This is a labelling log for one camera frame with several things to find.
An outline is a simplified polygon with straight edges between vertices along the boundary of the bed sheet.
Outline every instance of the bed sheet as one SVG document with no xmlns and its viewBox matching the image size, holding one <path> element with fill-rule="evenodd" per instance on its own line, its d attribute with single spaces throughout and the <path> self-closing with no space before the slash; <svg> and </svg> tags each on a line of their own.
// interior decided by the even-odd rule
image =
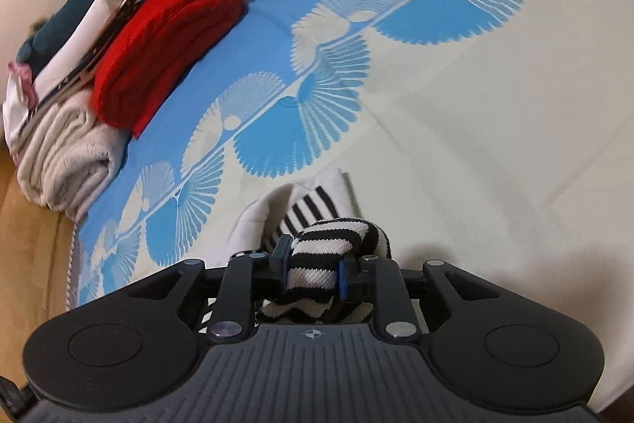
<svg viewBox="0 0 634 423">
<path fill-rule="evenodd" d="M 439 257 L 587 324 L 634 381 L 632 0 L 251 0 L 78 237 L 79 302 L 336 165 L 402 267 Z"/>
</svg>

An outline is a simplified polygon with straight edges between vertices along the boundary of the brown floor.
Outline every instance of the brown floor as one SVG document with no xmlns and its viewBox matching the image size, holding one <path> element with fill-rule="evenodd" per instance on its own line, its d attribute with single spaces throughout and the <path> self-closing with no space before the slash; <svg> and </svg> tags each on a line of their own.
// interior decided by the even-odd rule
<svg viewBox="0 0 634 423">
<path fill-rule="evenodd" d="M 21 350 L 31 332 L 64 312 L 73 226 L 30 204 L 0 144 L 0 375 L 26 382 Z M 0 410 L 0 422 L 8 422 Z"/>
</svg>

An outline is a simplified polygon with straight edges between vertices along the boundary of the white logo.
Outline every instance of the white logo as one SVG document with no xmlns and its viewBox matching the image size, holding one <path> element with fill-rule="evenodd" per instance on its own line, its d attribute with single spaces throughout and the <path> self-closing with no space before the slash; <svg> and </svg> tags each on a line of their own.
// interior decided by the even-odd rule
<svg viewBox="0 0 634 423">
<path fill-rule="evenodd" d="M 317 328 L 311 328 L 310 330 L 304 332 L 302 335 L 305 335 L 306 337 L 314 341 L 315 339 L 319 339 L 322 335 L 324 335 L 324 333 L 317 330 Z"/>
</svg>

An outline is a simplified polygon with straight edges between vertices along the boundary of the red blanket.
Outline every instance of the red blanket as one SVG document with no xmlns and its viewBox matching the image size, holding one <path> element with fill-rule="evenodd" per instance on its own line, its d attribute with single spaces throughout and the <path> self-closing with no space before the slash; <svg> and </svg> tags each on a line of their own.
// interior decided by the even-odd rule
<svg viewBox="0 0 634 423">
<path fill-rule="evenodd" d="M 138 138 L 183 73 L 239 20 L 244 0 L 147 0 L 96 70 L 93 109 Z"/>
</svg>

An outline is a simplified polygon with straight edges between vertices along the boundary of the white blanket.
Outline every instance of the white blanket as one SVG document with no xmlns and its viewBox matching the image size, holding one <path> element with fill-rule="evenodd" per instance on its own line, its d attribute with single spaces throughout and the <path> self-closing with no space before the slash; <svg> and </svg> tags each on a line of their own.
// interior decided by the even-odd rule
<svg viewBox="0 0 634 423">
<path fill-rule="evenodd" d="M 47 111 L 24 147 L 18 183 L 27 199 L 79 221 L 119 170 L 128 136 L 96 120 L 91 90 Z"/>
</svg>

